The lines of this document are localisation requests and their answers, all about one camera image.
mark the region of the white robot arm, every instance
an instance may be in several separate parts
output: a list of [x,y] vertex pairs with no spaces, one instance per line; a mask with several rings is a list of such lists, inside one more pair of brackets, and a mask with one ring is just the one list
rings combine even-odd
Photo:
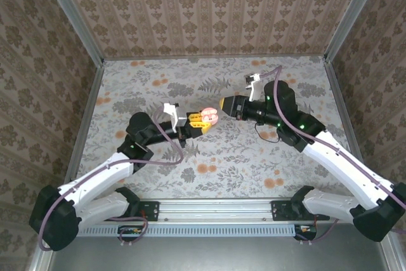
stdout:
[[146,164],[181,162],[150,161],[153,152],[148,145],[177,138],[184,147],[187,139],[203,135],[211,125],[199,124],[200,113],[187,114],[177,104],[164,104],[164,112],[171,115],[171,121],[159,125],[148,114],[136,113],[130,119],[124,143],[104,163],[72,182],[58,188],[48,185],[40,191],[29,224],[50,249],[63,249],[80,229],[95,223],[111,217],[136,216],[140,199],[126,187],[104,198],[95,198]]
[[264,102],[257,99],[261,96],[259,80],[272,72],[247,75],[250,97],[223,98],[221,109],[240,121],[275,126],[285,144],[320,163],[353,194],[353,197],[334,195],[305,186],[291,199],[296,213],[310,212],[344,220],[353,223],[369,239],[381,241],[405,212],[406,185],[393,185],[371,171],[346,151],[320,121],[298,110],[293,90],[286,82],[278,82],[280,69],[273,71],[279,70],[275,81],[264,86]]

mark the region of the purple cable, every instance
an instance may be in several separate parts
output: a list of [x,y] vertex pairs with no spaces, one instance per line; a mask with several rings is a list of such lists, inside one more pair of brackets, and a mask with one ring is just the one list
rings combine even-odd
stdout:
[[391,229],[391,232],[397,233],[397,234],[400,234],[400,235],[406,234],[406,230],[402,230],[400,228],[393,228],[393,229]]
[[[136,217],[136,216],[134,216],[134,217],[124,217],[124,218],[111,217],[111,218],[109,218],[108,220],[113,220],[113,221],[141,220],[141,221],[145,224],[145,228],[143,229],[143,231],[141,232],[141,234],[140,234],[136,239],[134,239],[133,241],[131,241],[131,242],[130,242],[131,244],[134,244],[135,242],[139,241],[139,240],[145,235],[145,233],[146,233],[147,230],[148,230],[148,220],[145,219],[144,217]],[[132,230],[132,229],[131,229],[131,228],[124,228],[124,229],[122,229],[122,230],[120,231],[119,240],[120,240],[123,244],[125,243],[125,241],[122,240],[122,235],[123,235],[123,233],[124,233],[125,231],[129,231],[129,230]]]
[[108,169],[112,166],[121,164],[121,163],[142,163],[142,164],[153,164],[153,165],[177,165],[179,163],[181,163],[183,161],[183,152],[182,150],[179,148],[179,146],[177,146],[177,144],[175,144],[172,139],[165,133],[165,131],[161,128],[161,126],[158,123],[158,114],[162,113],[163,108],[159,107],[153,114],[152,116],[152,121],[154,122],[154,124],[157,126],[157,129],[162,133],[162,135],[164,136],[164,138],[178,151],[180,158],[177,161],[174,162],[160,162],[160,161],[149,161],[149,160],[136,160],[136,159],[130,159],[130,160],[118,160],[118,161],[114,161],[109,163],[108,165],[103,166],[102,168],[99,168],[97,171],[95,171],[94,173],[90,174],[89,176],[87,176],[85,179],[79,181],[77,184],[75,184],[75,186],[73,186],[72,188],[68,189],[66,191],[66,193],[63,193],[49,208],[49,210],[46,212],[45,217],[43,219],[43,222],[41,223],[41,227],[39,229],[39,233],[38,233],[38,246],[41,250],[43,251],[51,251],[51,248],[46,248],[43,244],[43,236],[44,236],[44,231],[45,231],[45,226],[46,223],[48,222],[53,210],[58,206],[58,204],[64,200],[64,198],[66,198],[66,196],[68,196],[69,194],[75,192],[75,189],[79,188],[83,183],[89,181],[89,179],[91,179],[92,177],[96,176],[97,174],[101,173],[102,171],[104,171],[105,169]]
[[303,240],[302,240],[303,242],[307,242],[308,244],[311,244],[311,243],[313,243],[313,242],[322,241],[323,239],[325,239],[325,238],[327,237],[327,235],[330,234],[330,232],[332,231],[332,229],[336,226],[337,222],[338,222],[338,219],[334,220],[334,223],[331,225],[331,227],[329,227],[329,229],[328,229],[327,231],[324,232],[323,235],[321,235],[320,237],[317,237],[316,239],[314,239],[314,240],[312,240],[312,241],[309,241],[305,236],[300,235],[300,234],[298,234],[298,233],[296,233],[296,236],[299,236],[300,238],[303,239]]
[[263,79],[264,77],[268,77],[271,76],[272,74],[274,74],[278,69],[282,69],[282,65],[279,65],[278,67],[276,67],[275,69],[273,69],[271,72],[265,72],[259,75],[259,77],[261,79]]
[[298,133],[299,135],[302,135],[306,138],[309,138],[315,142],[321,143],[322,145],[325,145],[326,147],[329,147],[330,149],[332,149],[333,151],[335,151],[336,154],[339,154],[340,156],[342,156],[344,159],[346,159],[352,166],[354,166],[355,168],[357,168],[357,170],[359,170],[362,174],[364,174],[364,176],[366,176],[371,182],[375,183],[377,187],[379,187],[381,190],[383,190],[388,196],[390,196],[397,204],[399,204],[403,209],[406,209],[406,204],[404,202],[402,202],[398,197],[396,197],[395,195],[393,195],[388,189],[386,189],[385,187],[383,187],[379,181],[377,181],[373,176],[371,176],[368,172],[366,172],[363,168],[361,168],[356,162],[354,162],[354,160],[352,160],[349,156],[347,156],[344,152],[342,152],[341,150],[339,150],[337,147],[331,145],[330,143],[323,141],[321,139],[316,138],[315,136],[311,136],[308,135],[307,133],[304,133],[303,131],[301,131],[300,129],[297,129],[296,127],[294,127],[284,116],[282,110],[280,109],[280,105],[278,102],[278,82],[279,82],[279,75],[280,72],[282,71],[282,66],[279,66],[276,68],[277,71],[277,75],[275,76],[275,84],[273,86],[273,101],[275,102],[275,106],[277,109],[277,112],[279,114],[279,116],[281,117],[281,119],[285,122],[286,125],[288,125],[288,127],[290,127],[293,131],[295,131],[296,133]]

